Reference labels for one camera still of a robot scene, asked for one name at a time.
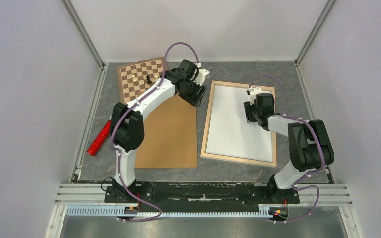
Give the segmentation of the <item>brown cardboard backing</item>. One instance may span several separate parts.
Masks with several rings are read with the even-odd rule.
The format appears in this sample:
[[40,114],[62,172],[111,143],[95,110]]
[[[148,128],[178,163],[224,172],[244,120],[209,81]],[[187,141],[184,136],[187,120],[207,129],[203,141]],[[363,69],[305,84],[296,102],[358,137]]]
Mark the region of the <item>brown cardboard backing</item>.
[[197,167],[196,117],[196,107],[178,95],[164,101],[144,121],[145,137],[135,167]]

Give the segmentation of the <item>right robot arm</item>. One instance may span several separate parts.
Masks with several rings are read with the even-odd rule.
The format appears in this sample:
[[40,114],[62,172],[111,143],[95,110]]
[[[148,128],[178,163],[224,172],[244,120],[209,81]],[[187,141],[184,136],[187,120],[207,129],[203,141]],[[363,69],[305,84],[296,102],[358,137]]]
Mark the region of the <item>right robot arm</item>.
[[246,91],[249,100],[244,102],[246,120],[257,123],[266,131],[288,138],[289,163],[274,174],[267,184],[267,197],[280,202],[296,191],[306,177],[325,169],[334,162],[335,154],[325,124],[316,119],[306,121],[275,112],[275,99],[271,93]]

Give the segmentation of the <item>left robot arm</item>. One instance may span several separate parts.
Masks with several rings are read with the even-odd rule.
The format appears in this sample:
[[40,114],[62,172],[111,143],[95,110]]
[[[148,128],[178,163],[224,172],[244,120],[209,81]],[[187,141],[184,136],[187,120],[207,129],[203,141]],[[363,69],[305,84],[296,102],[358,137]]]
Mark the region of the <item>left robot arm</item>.
[[[121,102],[114,106],[111,117],[111,143],[116,152],[116,176],[113,188],[123,202],[134,200],[136,190],[136,151],[144,141],[144,122],[147,117],[170,98],[181,98],[188,104],[198,107],[207,87],[204,85],[209,71],[201,68],[200,63],[183,60],[179,67],[163,70],[151,87],[127,104]],[[197,150],[196,118],[190,126],[176,122],[172,113],[162,112],[159,125],[166,128],[158,138],[161,150],[174,146],[178,154],[195,154]]]

